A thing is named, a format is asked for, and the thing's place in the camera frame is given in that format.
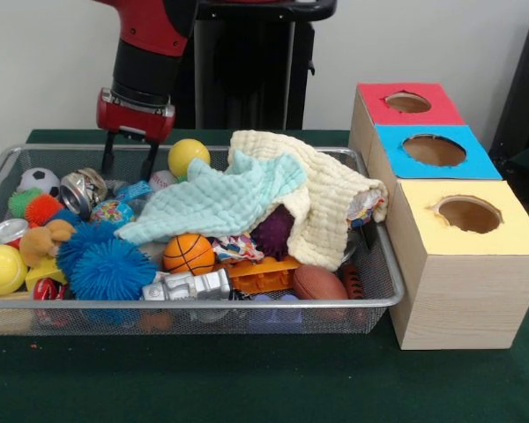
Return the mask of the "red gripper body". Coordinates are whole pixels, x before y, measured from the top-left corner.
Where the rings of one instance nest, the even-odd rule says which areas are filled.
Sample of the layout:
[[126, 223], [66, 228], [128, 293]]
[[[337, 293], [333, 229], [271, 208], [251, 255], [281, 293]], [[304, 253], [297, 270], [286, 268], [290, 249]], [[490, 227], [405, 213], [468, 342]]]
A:
[[116, 97], [102, 87], [96, 107], [97, 126], [114, 134], [124, 134], [148, 143], [163, 144], [175, 124], [175, 106], [137, 105]]

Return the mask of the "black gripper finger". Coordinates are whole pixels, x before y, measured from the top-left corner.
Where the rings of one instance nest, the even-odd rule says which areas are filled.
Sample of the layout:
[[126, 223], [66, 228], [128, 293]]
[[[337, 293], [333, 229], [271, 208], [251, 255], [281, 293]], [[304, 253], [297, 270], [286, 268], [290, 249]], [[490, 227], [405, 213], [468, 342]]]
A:
[[114, 154], [113, 154], [113, 146], [115, 141], [115, 134], [111, 131], [107, 132], [106, 142], [104, 144], [104, 151], [102, 154], [102, 161], [101, 161], [101, 172], [102, 173], [110, 173], [111, 169], [113, 167], [114, 162]]
[[156, 160], [160, 145], [158, 143], [149, 144], [149, 152], [142, 162], [140, 170], [140, 178], [144, 181], [148, 181], [151, 178], [153, 172], [154, 161]]

